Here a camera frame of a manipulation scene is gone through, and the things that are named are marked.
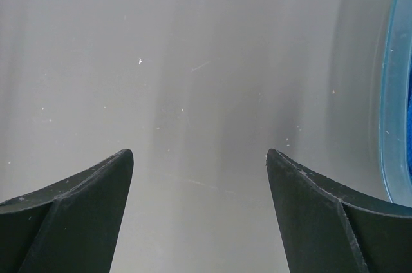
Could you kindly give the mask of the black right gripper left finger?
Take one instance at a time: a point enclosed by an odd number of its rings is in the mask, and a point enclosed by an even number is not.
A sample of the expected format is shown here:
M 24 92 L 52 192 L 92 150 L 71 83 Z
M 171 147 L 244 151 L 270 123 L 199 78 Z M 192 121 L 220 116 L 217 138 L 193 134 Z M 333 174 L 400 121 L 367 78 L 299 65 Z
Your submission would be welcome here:
M 109 272 L 133 175 L 123 149 L 1 203 L 1 272 Z

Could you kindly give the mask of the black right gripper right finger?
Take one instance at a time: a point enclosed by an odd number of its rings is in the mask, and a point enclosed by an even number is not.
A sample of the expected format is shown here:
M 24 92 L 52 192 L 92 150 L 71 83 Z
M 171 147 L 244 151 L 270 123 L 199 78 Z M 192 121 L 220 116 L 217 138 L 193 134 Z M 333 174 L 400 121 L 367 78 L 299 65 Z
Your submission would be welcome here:
M 291 272 L 411 272 L 411 208 L 270 149 L 267 173 Z

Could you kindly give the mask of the blue towel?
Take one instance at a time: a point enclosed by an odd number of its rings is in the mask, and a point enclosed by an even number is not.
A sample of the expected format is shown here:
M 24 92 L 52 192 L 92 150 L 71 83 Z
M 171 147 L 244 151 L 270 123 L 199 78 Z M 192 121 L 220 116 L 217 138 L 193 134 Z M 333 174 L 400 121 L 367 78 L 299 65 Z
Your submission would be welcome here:
M 411 108 L 411 76 L 409 76 L 408 104 L 406 120 L 406 154 L 409 174 L 412 170 L 412 108 Z

